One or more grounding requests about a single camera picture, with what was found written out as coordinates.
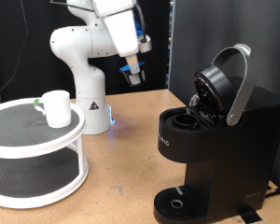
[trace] black coffee machine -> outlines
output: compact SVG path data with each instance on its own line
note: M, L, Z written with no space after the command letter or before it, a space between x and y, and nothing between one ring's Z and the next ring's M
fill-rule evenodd
M244 78L221 72L234 54L244 58ZM262 207L280 138L280 97L255 87L257 70L248 46L226 48L195 74L196 104L161 113L159 151L187 170L184 186L156 196L159 223L211 223Z

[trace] tabletop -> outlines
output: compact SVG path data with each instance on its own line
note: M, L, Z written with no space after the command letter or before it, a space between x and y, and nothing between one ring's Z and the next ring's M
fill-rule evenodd
M184 184L186 164L165 159L158 151L160 113L184 106L168 90L106 96L116 124L109 131L84 136L90 171L72 195L44 207L0 207L1 223L156 224L155 196ZM276 186L270 184L273 191ZM268 198L259 216L263 224L280 223L280 195ZM240 217L220 221L243 223Z

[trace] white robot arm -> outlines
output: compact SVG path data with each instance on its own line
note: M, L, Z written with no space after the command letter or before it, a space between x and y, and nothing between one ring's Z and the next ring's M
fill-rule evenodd
M103 133L112 124L110 105L105 101L105 75L99 68L89 65L88 59L115 54L125 57L133 74L130 82L136 85L140 81L140 78L135 78L140 72L136 57L138 44L146 45L140 47L146 51L151 49L150 42L138 41L132 11L136 4L134 0L66 2L71 5L69 11L87 25L55 30L50 38L50 46L53 53L67 63L73 72L76 104L82 108L87 121L84 133Z

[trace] cable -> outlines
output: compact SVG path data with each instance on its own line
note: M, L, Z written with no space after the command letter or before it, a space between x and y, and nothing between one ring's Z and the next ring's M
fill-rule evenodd
M75 7L75 8L78 8L78 9L85 10L85 11L94 12L93 9L89 9L89 8L85 8L85 7L76 7L76 6L74 6L74 5L69 5L69 4L66 4L66 3L53 2L53 0L50 0L49 2L50 2L51 4L58 5L58 6L63 6L63 7Z
M19 63L20 63L20 59L21 59L21 54L22 54L22 50L25 46L25 43L26 43L26 39L27 39L27 36L28 36L28 27L27 27L27 21L26 21L26 17L25 17L25 12L24 12L24 7L22 5L22 1L20 0L21 2L21 11L22 11L22 16L24 18L24 22L25 22L25 28L26 28L26 36L25 36L25 39L22 43L22 46L21 46L21 51L20 51L20 54L19 54L19 58L18 58L18 61L17 61L17 65L16 65L16 68L15 68L15 71L14 71L14 74L12 75L12 77L9 79L9 81L0 89L0 93L1 91L12 81L12 79L16 76L17 74L17 71L18 71L18 67L19 67Z
M136 3L134 6L135 6L135 8L137 8L138 15L139 15L140 22L141 22L141 26L143 28L143 39L141 39L141 42L146 43L147 42L147 29L146 29L146 22L145 22L144 17L143 17L142 9L138 5L138 3Z

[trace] coffee machine logo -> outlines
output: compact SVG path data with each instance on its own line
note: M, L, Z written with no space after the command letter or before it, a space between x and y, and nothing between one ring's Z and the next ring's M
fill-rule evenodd
M169 146L169 141L166 141L161 135L159 134L159 139L166 145Z

